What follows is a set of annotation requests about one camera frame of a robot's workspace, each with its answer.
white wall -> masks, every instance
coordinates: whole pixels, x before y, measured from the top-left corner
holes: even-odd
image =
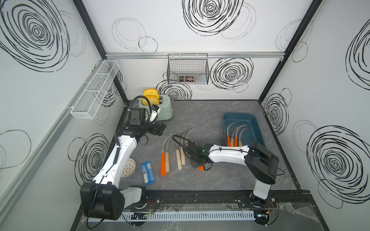
[[[156,88],[160,94],[168,94],[174,100],[258,99],[278,62],[278,58],[209,59],[208,84],[184,85],[167,84],[168,60],[118,60],[128,99],[142,94],[145,89]],[[228,80],[226,76],[231,72],[235,76]]]
[[[302,188],[336,231],[369,229],[369,9],[366,0],[325,0],[307,46],[263,103]]]
[[[18,3],[15,21],[0,20],[0,199],[100,59],[72,1],[6,1],[1,10]],[[17,17],[30,29],[12,30]]]
[[[42,2],[6,1],[1,8],[6,13],[19,4],[15,18],[28,24],[13,31],[17,22],[0,20],[0,202],[100,60],[73,2]],[[94,120],[69,122],[0,230],[71,228],[81,203],[78,182],[92,177],[80,175],[81,160],[97,163],[87,164],[89,172],[101,167],[122,113],[123,102],[114,86],[103,104]],[[85,142],[87,149],[79,153]]]
[[[124,105],[118,97],[111,107],[100,107],[103,125],[97,120],[72,118],[1,231],[64,231],[72,227],[81,204],[80,185],[91,181],[102,167],[121,116]]]
[[[285,51],[310,3],[311,0],[84,1],[108,53]],[[193,14],[193,8],[201,10]],[[219,76],[212,69],[216,61],[208,60],[211,77],[207,85],[176,84],[169,88],[191,91],[191,97],[180,99],[258,99],[279,59],[227,59],[222,63],[227,63],[227,68]],[[250,78],[241,70],[252,71],[246,62],[253,63]],[[121,71],[129,99],[142,94],[145,88],[155,88],[167,71],[167,60],[121,60],[120,65],[124,67]]]

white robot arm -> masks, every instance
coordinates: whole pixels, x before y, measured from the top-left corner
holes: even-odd
[[[128,107],[129,124],[124,125],[115,134],[116,144],[106,163],[93,181],[85,182],[80,189],[86,217],[117,220],[125,207],[145,200],[144,192],[140,187],[118,190],[121,173],[140,138],[147,132],[160,136],[166,126],[154,123],[158,112],[156,105],[153,105],[153,111],[150,110],[149,119],[145,120],[145,109],[131,109],[131,105]],[[268,197],[270,187],[275,183],[279,158],[261,144],[254,142],[242,147],[206,144],[201,147],[178,135],[173,135],[172,138],[181,146],[183,145],[179,142],[180,139],[188,141],[183,148],[185,154],[191,158],[194,168],[217,162],[231,162],[249,167],[256,177],[253,196],[262,200]]]

blue snack package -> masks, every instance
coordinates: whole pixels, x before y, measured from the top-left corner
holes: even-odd
[[[153,181],[155,181],[150,161],[142,163],[140,166],[142,174],[144,175],[144,184],[151,184]]]

countertop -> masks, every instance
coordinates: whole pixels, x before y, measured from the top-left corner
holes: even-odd
[[[165,176],[160,175],[162,143],[171,134],[181,133],[189,128],[194,130],[189,136],[198,145],[214,143],[226,146],[223,136],[222,117],[228,112],[245,112],[254,114],[265,141],[266,148],[276,154],[279,159],[279,168],[286,174],[278,176],[272,190],[295,190],[296,187],[288,172],[283,157],[274,140],[269,125],[257,101],[173,101],[174,113],[171,119],[159,121],[167,125],[162,136],[148,134],[149,141],[146,145],[138,144],[130,158],[136,162],[134,173],[121,178],[120,189],[130,185],[143,185],[144,178],[140,165],[146,161],[151,162],[155,181],[146,185],[147,189],[168,190],[252,190],[255,177],[248,167],[219,162],[214,163],[209,171],[199,171],[191,166],[186,159],[182,170],[177,169],[175,142],[169,147],[170,172]]]

mint green toaster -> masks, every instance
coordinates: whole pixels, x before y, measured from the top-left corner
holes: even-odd
[[[171,98],[168,95],[159,95],[159,105],[158,106],[161,109],[161,111],[158,115],[157,121],[170,119],[172,117],[173,110],[172,110]],[[149,110],[149,107],[144,106],[141,100],[139,100],[139,108],[146,108],[147,110]]]

